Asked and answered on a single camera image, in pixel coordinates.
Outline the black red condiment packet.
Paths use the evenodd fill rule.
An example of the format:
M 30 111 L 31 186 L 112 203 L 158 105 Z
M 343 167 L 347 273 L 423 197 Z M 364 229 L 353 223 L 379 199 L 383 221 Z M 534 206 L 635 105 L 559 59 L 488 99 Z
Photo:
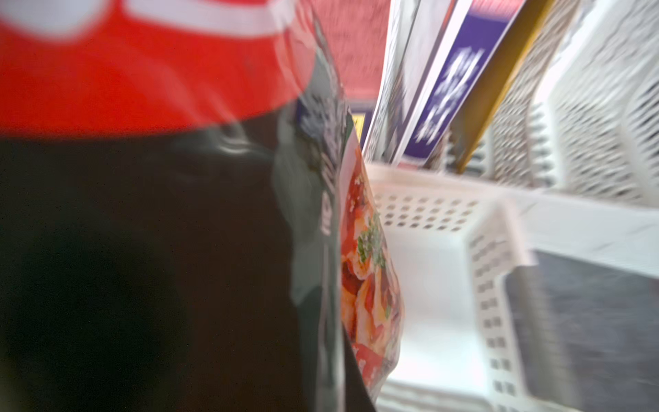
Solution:
M 403 302 L 311 1 L 1 4 L 1 408 L 373 411 Z

